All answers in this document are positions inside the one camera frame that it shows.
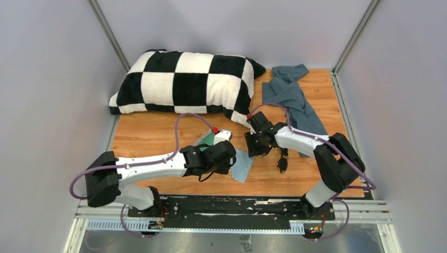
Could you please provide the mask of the grey glasses case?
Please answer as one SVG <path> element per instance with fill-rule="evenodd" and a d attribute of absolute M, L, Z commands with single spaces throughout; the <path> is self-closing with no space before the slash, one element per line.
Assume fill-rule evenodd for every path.
<path fill-rule="evenodd" d="M 209 146 L 213 145 L 215 134 L 209 129 L 203 133 L 192 145 L 198 147 L 200 151 L 206 150 Z"/>

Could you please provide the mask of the light blue cleaning cloth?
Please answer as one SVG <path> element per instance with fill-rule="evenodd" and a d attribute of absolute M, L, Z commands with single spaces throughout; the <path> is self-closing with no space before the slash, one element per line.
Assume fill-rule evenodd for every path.
<path fill-rule="evenodd" d="M 247 152 L 236 150 L 236 162 L 231 167 L 231 177 L 241 183 L 247 180 L 248 173 L 254 162 L 254 157 L 249 157 Z"/>

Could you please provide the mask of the black sunglasses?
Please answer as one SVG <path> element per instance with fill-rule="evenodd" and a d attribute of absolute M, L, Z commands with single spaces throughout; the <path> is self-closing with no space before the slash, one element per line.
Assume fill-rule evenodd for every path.
<path fill-rule="evenodd" d="M 280 151 L 281 155 L 277 167 L 279 168 L 280 173 L 285 173 L 288 168 L 288 149 L 281 148 Z"/>

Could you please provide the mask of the black white checkered pillow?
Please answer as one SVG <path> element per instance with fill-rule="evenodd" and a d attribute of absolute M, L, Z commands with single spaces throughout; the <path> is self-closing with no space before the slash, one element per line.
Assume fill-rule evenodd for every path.
<path fill-rule="evenodd" d="M 245 127 L 255 80 L 266 69 L 240 55 L 144 52 L 109 100 L 112 115 L 157 111 L 221 113 Z"/>

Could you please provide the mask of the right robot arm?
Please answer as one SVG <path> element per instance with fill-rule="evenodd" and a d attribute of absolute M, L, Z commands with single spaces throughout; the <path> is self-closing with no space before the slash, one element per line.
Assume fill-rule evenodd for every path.
<path fill-rule="evenodd" d="M 322 205 L 342 193 L 365 171 L 362 159 L 341 133 L 318 135 L 283 122 L 272 124 L 262 112 L 248 115 L 247 122 L 252 129 L 245 134 L 250 157 L 281 148 L 315 159 L 320 180 L 301 198 L 301 213 L 308 220 L 320 216 Z"/>

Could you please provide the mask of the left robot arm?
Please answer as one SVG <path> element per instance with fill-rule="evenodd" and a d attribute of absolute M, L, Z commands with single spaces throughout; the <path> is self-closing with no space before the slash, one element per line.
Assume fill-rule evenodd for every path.
<path fill-rule="evenodd" d="M 91 168 L 108 166 L 85 175 L 89 207 L 120 203 L 141 210 L 147 217 L 157 217 L 161 201 L 155 187 L 140 187 L 136 182 L 161 177 L 188 177 L 204 174 L 227 174 L 236 161 L 236 149 L 224 140 L 215 145 L 186 146 L 179 152 L 142 158 L 117 158 L 114 152 L 101 154 Z"/>

